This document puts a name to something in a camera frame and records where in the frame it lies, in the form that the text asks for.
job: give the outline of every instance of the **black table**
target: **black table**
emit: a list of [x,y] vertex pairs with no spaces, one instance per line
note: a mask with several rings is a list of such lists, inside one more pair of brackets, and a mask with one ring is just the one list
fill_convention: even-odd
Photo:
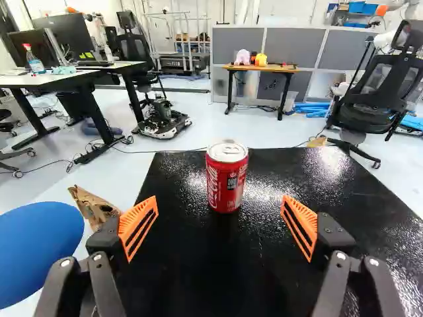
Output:
[[143,112],[139,105],[139,99],[132,83],[132,75],[139,72],[148,71],[147,63],[145,61],[115,61],[111,66],[78,66],[78,69],[95,69],[106,74],[119,74],[122,76],[126,91],[131,101],[131,108],[134,111],[135,118],[138,122],[144,121]]
[[69,75],[43,74],[33,77],[30,74],[26,74],[22,76],[0,76],[0,87],[9,88],[11,90],[20,108],[37,132],[35,135],[13,145],[12,149],[21,149],[59,129],[59,127],[51,127],[48,129],[44,127],[29,101],[22,93],[22,88],[38,90],[40,92],[79,92],[85,101],[84,107],[90,117],[92,117],[104,144],[111,144],[114,141],[114,136],[108,128],[92,94],[92,91],[94,91],[93,83],[95,79],[99,78],[101,75],[99,71],[85,70]]
[[[423,221],[356,161],[337,148],[252,150],[240,210],[219,215],[204,155],[151,163],[137,202],[156,195],[159,217],[117,280],[128,316],[308,316],[324,272],[282,221],[283,194],[332,215],[358,243],[352,256],[385,260],[406,315],[422,315]],[[342,316],[357,310],[347,291]]]

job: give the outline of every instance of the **blue chair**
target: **blue chair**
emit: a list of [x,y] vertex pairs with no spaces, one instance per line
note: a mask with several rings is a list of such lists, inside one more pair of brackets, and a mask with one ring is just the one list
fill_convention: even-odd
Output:
[[66,203],[32,203],[0,216],[0,309],[40,289],[50,266],[71,256],[84,231],[79,210]]

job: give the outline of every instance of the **coca-cola can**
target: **coca-cola can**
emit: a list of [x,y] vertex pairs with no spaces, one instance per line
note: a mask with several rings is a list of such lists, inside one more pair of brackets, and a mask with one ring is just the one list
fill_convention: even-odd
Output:
[[224,140],[208,148],[207,196],[213,210],[232,213],[239,208],[243,200],[248,162],[248,149],[232,140]]

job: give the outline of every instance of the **grey floor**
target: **grey floor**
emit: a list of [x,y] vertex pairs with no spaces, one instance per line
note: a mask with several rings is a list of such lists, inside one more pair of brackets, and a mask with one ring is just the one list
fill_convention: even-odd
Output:
[[[187,83],[178,79],[167,79],[165,85],[190,88],[208,87],[208,81]],[[128,106],[125,90],[96,90],[95,98],[111,126],[121,127],[126,135],[135,126],[134,116]],[[266,113],[258,109],[237,110],[225,116],[224,104],[211,102],[210,94],[168,93],[168,99],[175,110],[190,115],[193,125],[170,141],[154,140],[135,136],[133,145],[119,144],[116,147],[125,151],[174,151],[206,147],[220,139],[236,139],[252,148],[292,147],[319,132],[325,121],[322,118],[305,118],[302,115],[285,116],[276,120],[276,113]],[[54,104],[54,98],[39,98],[40,102]],[[43,119],[46,126],[64,125],[57,118]],[[30,125],[18,128],[18,137],[8,139],[10,145],[25,138],[32,131]],[[336,133],[326,131],[325,135],[336,137]],[[423,140],[406,135],[394,135],[390,142],[384,142],[382,135],[369,135],[361,148],[382,159],[379,170],[371,168],[371,163],[352,155],[392,192],[400,197],[417,215],[423,217]],[[95,137],[87,137],[78,125],[63,128],[59,132],[34,143],[38,155],[35,158],[22,156],[6,162],[19,166],[23,171],[59,160],[70,160],[76,153],[84,153],[85,145]],[[88,165],[78,165],[69,174],[66,162],[26,174],[17,180],[10,174],[0,174],[0,214],[35,201],[62,201],[74,205],[67,191],[77,184],[86,190],[107,199],[121,210],[130,208],[147,174],[154,153],[124,154],[111,149]],[[336,175],[337,162],[325,158],[328,173]],[[75,256],[84,258],[87,253],[84,244],[92,231],[86,225],[84,237]],[[40,292],[26,300],[0,311],[0,316],[31,316]]]

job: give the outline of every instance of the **black desk leg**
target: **black desk leg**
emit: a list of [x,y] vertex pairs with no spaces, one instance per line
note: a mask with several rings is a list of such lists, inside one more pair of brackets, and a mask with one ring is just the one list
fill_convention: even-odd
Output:
[[228,114],[232,110],[232,81],[233,81],[233,74],[235,71],[229,70],[229,82],[227,86],[227,108],[225,110],[225,114]]
[[282,95],[282,100],[280,102],[280,107],[278,109],[278,120],[282,120],[282,111],[284,111],[286,96],[288,95],[289,84],[291,83],[292,73],[283,73],[286,77],[285,87],[284,87],[284,94]]
[[138,124],[139,122],[144,121],[144,116],[141,110],[141,106],[139,105],[137,92],[135,90],[134,84],[132,83],[131,77],[129,75],[122,75],[122,77],[124,79],[126,91],[128,92],[128,96],[131,101],[131,107],[132,107],[132,110],[134,111],[135,118]]
[[85,109],[89,113],[90,117],[93,119],[95,127],[100,133],[104,144],[111,144],[114,141],[113,134],[109,129],[108,124],[106,123],[106,120],[104,119],[97,102],[95,101],[90,87],[79,87],[78,91],[83,97],[83,100],[85,100]]
[[37,114],[34,111],[34,108],[31,106],[29,101],[26,99],[25,95],[21,91],[21,89],[11,89],[13,96],[15,97],[16,101],[18,102],[20,108],[25,113],[25,116],[28,118],[29,122],[32,124],[32,126],[37,131],[36,134],[31,135],[30,137],[26,138],[25,140],[15,144],[12,146],[12,149],[19,150],[28,144],[31,144],[32,142],[35,142],[46,135],[53,133],[57,130],[59,130],[59,127],[50,127],[46,129],[44,125],[42,124],[40,118],[37,116]]
[[109,129],[109,126],[106,123],[106,120],[104,119],[93,94],[91,93],[92,89],[90,88],[90,86],[78,87],[78,92],[81,94],[82,99],[85,101],[85,109],[87,110],[91,119],[93,119],[98,133],[104,141],[104,145],[102,147],[92,150],[91,152],[87,152],[87,154],[81,155],[80,157],[73,160],[75,164],[88,164],[92,160],[106,152],[116,142],[123,139],[125,136],[113,136],[113,133]]

